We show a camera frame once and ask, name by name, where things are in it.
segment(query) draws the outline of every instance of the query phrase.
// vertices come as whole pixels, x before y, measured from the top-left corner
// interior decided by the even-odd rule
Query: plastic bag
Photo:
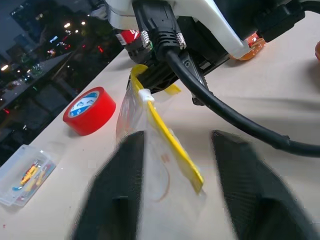
[[[159,116],[150,91],[143,89],[135,77],[141,71],[140,65],[132,69],[131,86],[121,106],[119,118],[126,118],[124,122],[129,123],[129,128],[125,131],[117,129],[118,134],[145,131],[136,239],[196,239],[194,227],[205,201],[204,180]]]

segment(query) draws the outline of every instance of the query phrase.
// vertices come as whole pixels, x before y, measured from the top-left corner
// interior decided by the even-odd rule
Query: tape roll
[[[95,87],[77,97],[63,114],[63,121],[80,136],[94,133],[112,117],[116,103],[103,89]]]

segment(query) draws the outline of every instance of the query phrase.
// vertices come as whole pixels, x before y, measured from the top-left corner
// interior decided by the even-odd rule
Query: black power cable
[[[304,11],[320,14],[320,1],[304,1],[301,5]]]
[[[320,157],[319,145],[292,141],[288,136],[283,136],[255,123],[222,102],[191,74],[174,51],[168,50],[165,57],[167,63],[183,84],[209,109],[236,128],[271,145],[275,149],[299,156]]]

